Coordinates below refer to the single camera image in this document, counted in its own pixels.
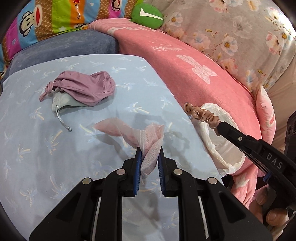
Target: finger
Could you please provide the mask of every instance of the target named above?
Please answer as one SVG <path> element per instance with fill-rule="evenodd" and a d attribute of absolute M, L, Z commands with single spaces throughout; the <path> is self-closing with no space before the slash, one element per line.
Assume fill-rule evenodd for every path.
<path fill-rule="evenodd" d="M 271 226 L 282 226 L 287 221 L 288 211 L 283 208 L 275 208 L 266 215 L 266 222 Z"/>
<path fill-rule="evenodd" d="M 252 201 L 249 207 L 250 212 L 263 223 L 262 206 L 256 200 Z"/>
<path fill-rule="evenodd" d="M 259 205 L 263 205 L 264 203 L 266 203 L 268 199 L 267 188 L 262 188 L 261 190 L 259 190 L 255 199 Z"/>
<path fill-rule="evenodd" d="M 284 225 L 277 225 L 275 227 L 273 227 L 271 229 L 271 235 L 272 235 L 272 238 L 273 238 L 273 241 L 277 240 L 278 237 L 283 233 L 283 229 L 287 226 L 287 224 L 285 224 L 287 221 L 289 220 L 289 217 L 288 217 L 288 214 L 285 218 L 285 222 L 284 222 Z"/>

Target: pink tissue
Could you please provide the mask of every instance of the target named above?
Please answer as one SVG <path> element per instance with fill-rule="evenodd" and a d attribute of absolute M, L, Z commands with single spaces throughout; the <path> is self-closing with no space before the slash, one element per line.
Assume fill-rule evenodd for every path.
<path fill-rule="evenodd" d="M 94 128 L 113 137 L 123 137 L 135 149 L 140 147 L 144 159 L 141 165 L 142 177 L 147 177 L 156 167 L 163 144 L 164 125 L 151 123 L 144 130 L 138 130 L 118 118 L 108 118 L 95 124 Z"/>

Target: pink fleece blanket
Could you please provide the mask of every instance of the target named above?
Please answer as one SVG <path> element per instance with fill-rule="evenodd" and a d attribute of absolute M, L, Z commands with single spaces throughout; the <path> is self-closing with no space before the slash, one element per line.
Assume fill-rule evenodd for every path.
<path fill-rule="evenodd" d="M 89 29 L 106 33 L 119 42 L 120 53 L 146 59 L 181 106 L 214 103 L 226 110 L 240 131 L 261 138 L 255 103 L 250 92 L 213 60 L 161 31 L 124 18 L 100 19 Z M 232 193 L 246 207 L 256 188 L 258 168 L 246 158 L 234 175 Z"/>

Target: green plush toy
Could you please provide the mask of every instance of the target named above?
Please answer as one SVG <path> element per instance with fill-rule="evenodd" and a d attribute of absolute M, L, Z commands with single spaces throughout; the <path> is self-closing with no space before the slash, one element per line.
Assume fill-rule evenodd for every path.
<path fill-rule="evenodd" d="M 131 13 L 131 18 L 132 22 L 152 29 L 159 28 L 163 24 L 161 12 L 147 3 L 138 2 Z"/>

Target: floral bedding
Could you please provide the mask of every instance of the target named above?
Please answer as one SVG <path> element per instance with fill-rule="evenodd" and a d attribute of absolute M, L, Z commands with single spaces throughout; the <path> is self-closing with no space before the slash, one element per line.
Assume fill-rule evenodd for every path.
<path fill-rule="evenodd" d="M 268 91 L 295 52 L 290 21 L 271 0 L 147 0 L 162 30 L 204 53 L 256 97 Z"/>

